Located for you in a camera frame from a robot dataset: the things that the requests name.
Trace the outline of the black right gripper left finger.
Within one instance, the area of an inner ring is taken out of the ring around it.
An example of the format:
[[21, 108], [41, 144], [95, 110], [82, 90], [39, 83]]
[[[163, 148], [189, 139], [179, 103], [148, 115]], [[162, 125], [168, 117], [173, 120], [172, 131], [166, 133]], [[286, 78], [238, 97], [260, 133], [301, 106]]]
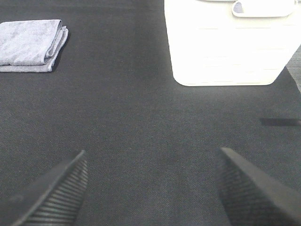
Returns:
[[11, 197], [11, 225], [72, 226], [87, 185], [87, 157], [81, 150]]

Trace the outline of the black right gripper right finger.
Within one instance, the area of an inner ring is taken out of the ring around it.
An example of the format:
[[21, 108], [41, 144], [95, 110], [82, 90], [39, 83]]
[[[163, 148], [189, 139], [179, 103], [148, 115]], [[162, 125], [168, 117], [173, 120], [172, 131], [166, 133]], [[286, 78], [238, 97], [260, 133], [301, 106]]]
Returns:
[[217, 152], [216, 186], [233, 226], [299, 226], [301, 195], [234, 150]]

